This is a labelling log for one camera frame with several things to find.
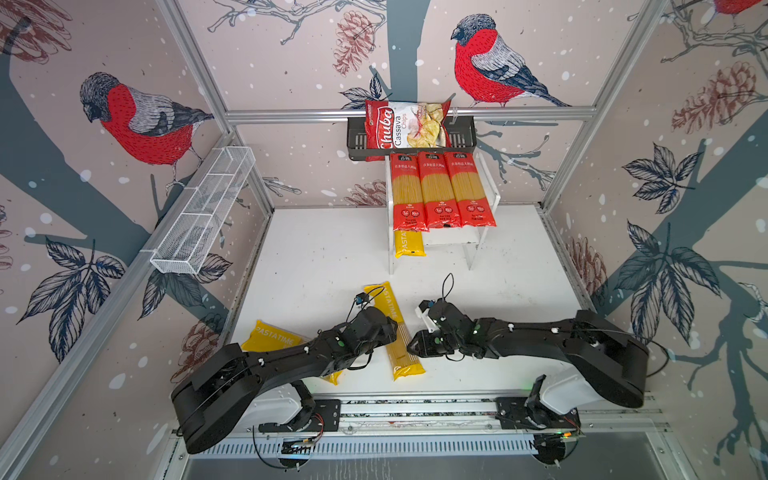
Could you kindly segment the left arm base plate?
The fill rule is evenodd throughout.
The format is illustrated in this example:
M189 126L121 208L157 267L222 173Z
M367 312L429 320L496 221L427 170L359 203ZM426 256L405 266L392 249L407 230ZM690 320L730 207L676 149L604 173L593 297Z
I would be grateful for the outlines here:
M312 405L303 405L299 412L287 423L261 424L257 427L257 431L262 434L337 432L340 417L340 400L320 399L315 400Z

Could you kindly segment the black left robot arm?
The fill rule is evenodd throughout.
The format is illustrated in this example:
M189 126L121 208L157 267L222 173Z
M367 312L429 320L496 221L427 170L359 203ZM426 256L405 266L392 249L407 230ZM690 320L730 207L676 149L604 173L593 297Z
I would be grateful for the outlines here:
M171 393L187 452L201 453L227 437L258 395L347 369L393 343L397 329L396 321L367 307L301 345L269 352L244 351L237 343L220 348Z

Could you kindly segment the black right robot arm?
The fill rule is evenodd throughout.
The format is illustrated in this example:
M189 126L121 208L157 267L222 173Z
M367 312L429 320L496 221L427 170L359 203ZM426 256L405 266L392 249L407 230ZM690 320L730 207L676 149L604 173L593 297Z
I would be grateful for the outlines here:
M424 300L417 315L428 328L413 335L407 351L420 358L456 352L475 359L520 356L557 360L572 366L537 377L531 396L564 415L600 398L636 409L644 405L649 351L635 335L590 310L556 322L472 319L441 298Z

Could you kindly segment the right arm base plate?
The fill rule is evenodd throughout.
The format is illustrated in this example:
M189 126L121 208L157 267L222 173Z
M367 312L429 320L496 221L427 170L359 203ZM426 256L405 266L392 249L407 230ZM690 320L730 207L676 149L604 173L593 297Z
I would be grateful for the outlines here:
M529 395L523 397L497 397L495 418L505 430L581 430L577 409L559 414L546 407L541 401L545 375L534 382Z

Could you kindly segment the yellow spaghetti bag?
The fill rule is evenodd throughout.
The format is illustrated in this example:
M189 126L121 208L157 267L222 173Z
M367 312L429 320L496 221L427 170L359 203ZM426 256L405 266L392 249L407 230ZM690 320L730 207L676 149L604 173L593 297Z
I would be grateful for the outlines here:
M394 232L394 256L396 258L403 256L425 257L426 251L422 233L396 230Z
M310 337L258 320L248 338L241 342L240 346L246 352L273 352L306 344L310 341Z
M396 340L386 346L392 368L393 379L398 380L408 376L426 373L418 357L407 351L407 344L412 336L405 324L404 316L397 303L389 282L367 285L363 291L373 300L374 306L397 324Z

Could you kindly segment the red spaghetti bag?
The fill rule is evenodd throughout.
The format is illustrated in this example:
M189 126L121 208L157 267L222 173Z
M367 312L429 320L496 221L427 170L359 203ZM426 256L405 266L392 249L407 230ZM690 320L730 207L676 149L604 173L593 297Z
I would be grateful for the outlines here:
M425 232L426 213L418 170L418 159L408 154L390 156L395 230Z
M496 227L473 156L470 153L446 152L444 158L462 225Z
M438 153L420 152L418 168L427 227L461 227L461 218L444 157Z

